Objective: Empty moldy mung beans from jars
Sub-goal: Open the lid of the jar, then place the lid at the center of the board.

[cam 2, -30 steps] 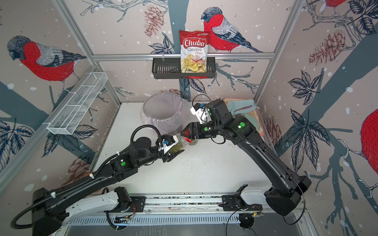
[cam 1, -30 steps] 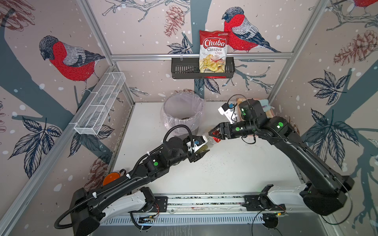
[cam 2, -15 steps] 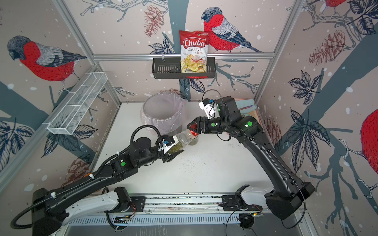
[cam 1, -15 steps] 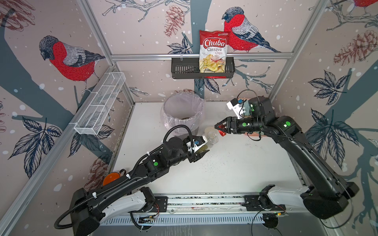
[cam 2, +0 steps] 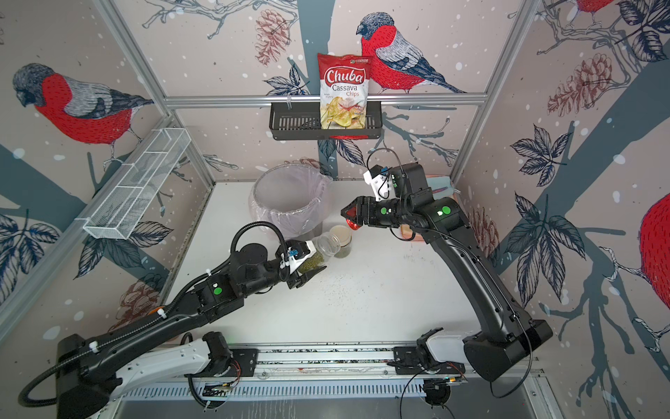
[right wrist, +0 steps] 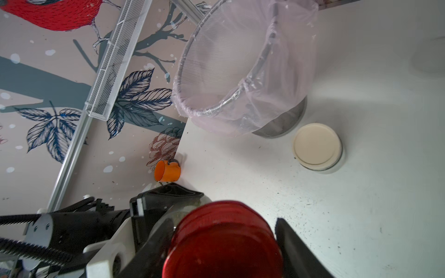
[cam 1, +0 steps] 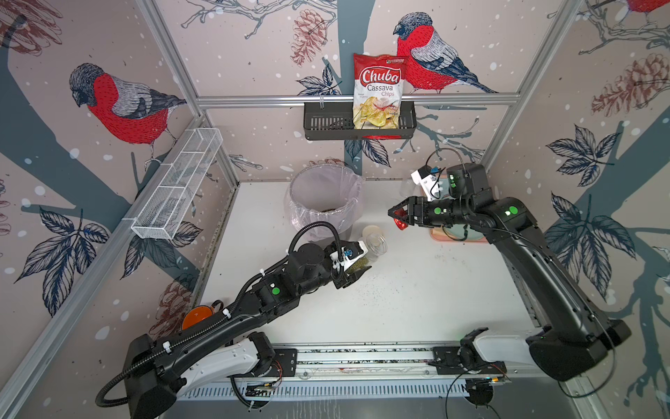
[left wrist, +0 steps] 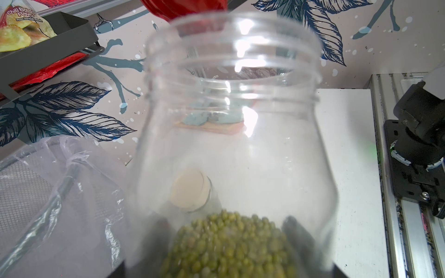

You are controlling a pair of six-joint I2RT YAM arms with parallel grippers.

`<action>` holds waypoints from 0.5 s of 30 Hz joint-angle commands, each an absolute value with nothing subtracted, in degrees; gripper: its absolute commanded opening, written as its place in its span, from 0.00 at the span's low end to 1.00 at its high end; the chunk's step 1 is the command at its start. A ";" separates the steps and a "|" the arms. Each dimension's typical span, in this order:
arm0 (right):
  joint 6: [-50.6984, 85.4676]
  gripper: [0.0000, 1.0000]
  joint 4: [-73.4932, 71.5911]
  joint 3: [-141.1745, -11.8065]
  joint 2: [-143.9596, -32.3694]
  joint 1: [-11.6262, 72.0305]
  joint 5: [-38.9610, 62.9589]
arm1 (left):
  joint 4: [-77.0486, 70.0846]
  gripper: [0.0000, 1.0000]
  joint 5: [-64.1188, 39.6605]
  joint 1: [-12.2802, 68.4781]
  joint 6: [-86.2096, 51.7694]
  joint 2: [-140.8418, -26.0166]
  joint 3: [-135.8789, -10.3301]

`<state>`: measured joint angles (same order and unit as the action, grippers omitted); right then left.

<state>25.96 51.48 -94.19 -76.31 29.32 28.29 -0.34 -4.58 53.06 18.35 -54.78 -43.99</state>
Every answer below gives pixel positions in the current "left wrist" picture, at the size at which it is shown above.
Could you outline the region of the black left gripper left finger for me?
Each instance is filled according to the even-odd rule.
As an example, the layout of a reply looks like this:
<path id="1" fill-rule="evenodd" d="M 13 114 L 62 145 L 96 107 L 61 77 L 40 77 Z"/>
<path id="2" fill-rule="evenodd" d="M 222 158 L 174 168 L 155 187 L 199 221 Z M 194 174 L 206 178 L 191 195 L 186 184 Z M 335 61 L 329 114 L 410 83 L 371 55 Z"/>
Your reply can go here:
<path id="1" fill-rule="evenodd" d="M 127 278 L 126 265 L 123 261 L 112 273 L 110 273 L 107 278 Z"/>

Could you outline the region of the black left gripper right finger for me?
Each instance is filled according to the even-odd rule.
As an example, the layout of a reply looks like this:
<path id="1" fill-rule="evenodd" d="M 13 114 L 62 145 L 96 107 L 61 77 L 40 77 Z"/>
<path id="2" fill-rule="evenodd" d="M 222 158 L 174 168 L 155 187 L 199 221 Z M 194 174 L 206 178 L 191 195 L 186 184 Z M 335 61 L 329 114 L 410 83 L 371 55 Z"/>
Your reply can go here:
<path id="1" fill-rule="evenodd" d="M 333 278 L 348 278 L 348 277 L 336 264 L 334 264 Z"/>

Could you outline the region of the jar with red lid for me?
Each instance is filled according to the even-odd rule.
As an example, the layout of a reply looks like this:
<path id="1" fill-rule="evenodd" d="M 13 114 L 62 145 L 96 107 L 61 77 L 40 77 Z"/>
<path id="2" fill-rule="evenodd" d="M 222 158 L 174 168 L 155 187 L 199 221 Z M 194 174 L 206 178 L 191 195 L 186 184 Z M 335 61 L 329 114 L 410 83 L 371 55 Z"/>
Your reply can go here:
<path id="1" fill-rule="evenodd" d="M 148 114 L 125 196 L 128 278 L 159 278 L 193 221 L 170 202 L 188 169 L 210 178 L 222 210 L 273 221 L 297 278 L 333 276 L 338 193 L 315 115 L 320 54 L 312 31 L 259 13 L 189 15 L 148 38 Z M 179 98 L 205 89 L 239 91 L 251 101 L 244 120 L 183 124 Z"/>

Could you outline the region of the red jar lid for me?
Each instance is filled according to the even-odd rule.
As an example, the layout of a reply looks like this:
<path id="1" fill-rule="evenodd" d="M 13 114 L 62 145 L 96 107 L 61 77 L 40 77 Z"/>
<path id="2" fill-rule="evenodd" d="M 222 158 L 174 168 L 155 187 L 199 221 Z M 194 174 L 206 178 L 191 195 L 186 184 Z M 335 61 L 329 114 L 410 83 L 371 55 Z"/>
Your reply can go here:
<path id="1" fill-rule="evenodd" d="M 147 10 L 167 22 L 196 13 L 228 9 L 227 0 L 141 0 Z"/>

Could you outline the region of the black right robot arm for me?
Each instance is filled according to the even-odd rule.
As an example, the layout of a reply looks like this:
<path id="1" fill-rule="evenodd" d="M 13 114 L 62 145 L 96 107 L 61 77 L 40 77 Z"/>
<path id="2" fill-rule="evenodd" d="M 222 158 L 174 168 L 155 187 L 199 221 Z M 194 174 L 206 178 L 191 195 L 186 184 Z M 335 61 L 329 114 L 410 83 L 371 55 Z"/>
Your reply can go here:
<path id="1" fill-rule="evenodd" d="M 445 157 L 445 65 L 442 63 L 412 84 L 396 103 L 394 115 L 402 125 L 390 147 L 391 156 L 405 166 L 426 170 Z"/>

